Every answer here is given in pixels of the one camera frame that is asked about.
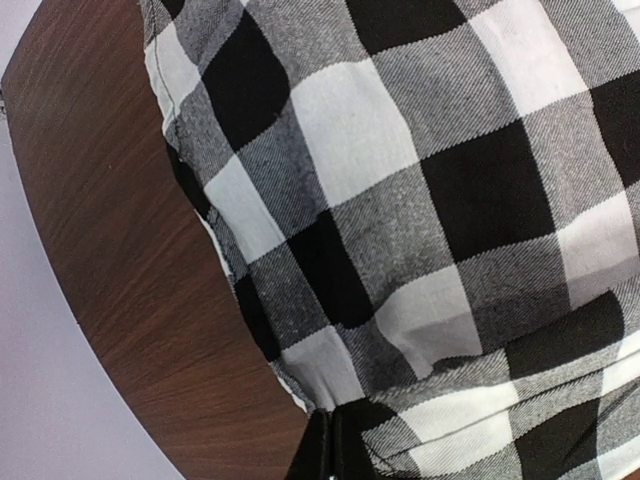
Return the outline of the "black white plaid shirt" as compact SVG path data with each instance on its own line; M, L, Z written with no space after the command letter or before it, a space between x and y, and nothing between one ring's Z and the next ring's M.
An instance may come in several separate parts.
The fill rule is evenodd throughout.
M250 333L374 479L639 469L635 1L144 1Z

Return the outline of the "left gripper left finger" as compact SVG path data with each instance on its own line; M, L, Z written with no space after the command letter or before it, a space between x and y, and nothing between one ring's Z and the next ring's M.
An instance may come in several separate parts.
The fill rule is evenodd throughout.
M328 480L331 477L331 422L326 410L312 413L285 480Z

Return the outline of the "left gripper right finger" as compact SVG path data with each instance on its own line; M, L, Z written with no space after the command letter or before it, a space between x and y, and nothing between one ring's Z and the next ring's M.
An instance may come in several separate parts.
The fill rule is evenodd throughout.
M351 415L343 408L332 416L333 476L338 480L372 480L375 470Z

